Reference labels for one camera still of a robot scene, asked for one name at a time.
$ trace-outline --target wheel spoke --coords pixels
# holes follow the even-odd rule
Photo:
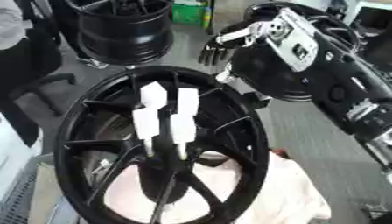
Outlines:
[[[89,109],[90,113],[97,111],[107,111],[121,116],[128,117],[133,107],[127,103],[108,102],[108,101],[84,101],[84,105]]]
[[[65,146],[78,154],[85,151],[106,151],[117,155],[129,147],[123,140],[75,140],[67,141]]]
[[[226,123],[220,125],[218,128],[216,128],[214,133],[216,135],[216,134],[219,134],[220,132],[228,131],[228,130],[232,129],[235,125],[238,125],[243,122],[248,122],[249,118],[250,118],[250,116],[246,115],[241,118],[235,119],[231,122],[226,122]]]
[[[130,103],[134,105],[133,109],[140,109],[143,104],[140,102],[141,93],[140,93],[140,83],[137,80],[137,74],[129,74],[128,75],[129,85],[125,88],[124,92],[129,95],[131,98]]]
[[[176,88],[176,91],[179,90],[179,74],[177,72],[171,72],[173,75],[173,82],[174,82],[174,87]]]
[[[241,151],[240,146],[238,145],[237,141],[235,140],[235,137],[233,136],[232,133],[227,133],[228,139],[230,139],[230,143],[233,146],[233,151]]]
[[[102,6],[105,3],[108,3],[109,0],[100,0],[100,1],[96,1],[93,3],[88,3],[85,5],[82,5],[80,8],[83,9],[84,11],[94,11],[96,9],[98,9],[100,6]]]
[[[328,35],[337,39],[338,41],[341,41],[345,46],[348,46],[348,47],[353,46],[354,45],[353,43],[348,42],[347,40],[345,40],[343,37],[341,37],[339,35],[339,32],[342,33],[344,31],[345,30],[343,28],[326,28],[325,29],[325,32],[327,32]]]
[[[142,152],[141,145],[137,145],[133,149],[126,150],[122,153],[103,175],[101,181],[94,187],[94,190],[87,199],[87,204],[90,206],[100,205],[103,200],[103,195],[110,184],[113,183],[117,176],[129,165],[139,164],[141,155],[143,155]]]
[[[170,194],[172,193],[172,189],[175,186],[175,171],[169,172],[166,180],[163,183],[163,187],[161,192],[159,193],[157,205],[154,208],[154,213],[151,216],[150,224],[156,224],[160,222],[162,212],[164,211],[165,205],[167,204],[167,200],[169,199]]]
[[[179,173],[178,180],[188,184],[199,193],[210,206],[211,212],[214,213],[223,209],[221,200],[193,172],[183,171]]]
[[[222,87],[215,87],[215,88],[209,89],[206,92],[200,94],[200,98],[207,96],[207,95],[210,95],[210,94],[213,94],[215,92],[221,91],[221,90],[222,90]]]
[[[249,156],[243,154],[240,150],[234,150],[225,144],[217,144],[213,150],[227,156],[228,158],[232,158],[246,170],[252,171],[257,167],[257,162],[253,161]]]

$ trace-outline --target white cloth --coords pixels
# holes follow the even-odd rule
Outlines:
[[[0,50],[13,47],[24,37],[22,11],[14,0],[0,0]]]
[[[293,160],[269,155],[269,170],[262,190],[252,206],[236,224],[305,224],[312,218],[329,219],[331,209],[304,170]],[[239,167],[227,161],[211,168],[196,164],[193,172],[220,198],[225,200],[239,179]],[[148,222],[155,203],[141,189],[136,166],[128,167],[109,187],[105,204],[118,214]],[[208,213],[208,204],[194,190],[166,207],[162,223],[181,223]]]

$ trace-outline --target robotic hand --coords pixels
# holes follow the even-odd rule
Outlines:
[[[252,22],[245,21],[230,25],[223,29],[220,34],[206,43],[199,56],[199,63],[206,66],[214,66],[219,60],[226,59],[229,50],[245,46],[245,37],[250,34],[250,25],[252,25],[252,27],[255,26]]]
[[[271,21],[254,22],[214,41],[224,46],[234,39],[241,39],[242,47],[263,41],[272,48],[304,85],[312,102],[355,137],[392,184],[392,86],[385,73],[355,53],[357,46],[348,48],[347,43],[326,36],[309,18],[289,8],[282,8]],[[218,81],[231,81],[235,76],[249,80],[246,73],[231,73],[232,64],[217,75]]]

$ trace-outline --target concrete floor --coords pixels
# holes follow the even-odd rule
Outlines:
[[[218,1],[216,27],[220,29],[239,19],[242,10],[251,2]],[[175,25],[173,29],[173,48],[152,65],[189,67],[209,74],[221,70],[223,64],[204,67],[197,63],[200,49],[209,38],[200,28]],[[64,110],[94,84],[123,70],[119,66],[95,70],[77,63],[74,53],[66,45],[62,46],[61,51],[64,66],[58,73],[75,74],[79,84],[68,86],[58,82],[46,86],[44,90]],[[45,152],[53,151],[53,139],[61,118],[53,117],[33,95],[24,96],[18,103],[44,129]],[[368,222],[361,211],[365,203],[392,204],[392,186],[383,178],[378,165],[353,139],[333,127],[311,103],[273,101],[269,109],[260,113],[271,146],[287,149],[309,173],[315,186],[331,205],[330,223],[365,224]]]

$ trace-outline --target black car rim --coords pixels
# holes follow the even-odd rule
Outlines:
[[[138,65],[171,48],[170,1],[66,0],[79,14],[79,42],[91,58],[114,65]]]
[[[159,111],[163,125],[161,136],[154,138],[156,154],[147,157],[140,141],[131,133],[131,110],[143,106],[138,100],[139,88],[152,81],[158,81],[168,90],[169,103]],[[187,149],[186,161],[172,153],[174,145],[165,134],[165,117],[175,113],[179,87],[200,91],[199,113],[195,116],[198,135]],[[99,129],[114,120],[117,126],[120,123],[130,127],[127,130],[129,138],[99,136]],[[96,184],[88,180],[84,169],[83,157],[90,151],[115,155],[114,163]],[[219,152],[241,167],[241,178],[225,201],[220,201],[192,172],[195,163],[206,162],[200,158],[205,151]],[[122,217],[103,203],[109,185],[129,165],[145,168],[146,177],[154,176],[149,170],[159,173],[155,176],[163,176],[153,177],[159,188],[155,190],[155,196],[150,195],[157,202],[155,210],[151,211],[150,223],[160,223],[164,205],[180,199],[188,186],[206,200],[210,213],[187,223],[230,223],[253,202],[262,187],[269,162],[263,126],[256,112],[236,91],[204,73],[168,66],[119,73],[91,88],[67,113],[59,130],[54,158],[62,191],[76,211],[91,224],[139,223]]]

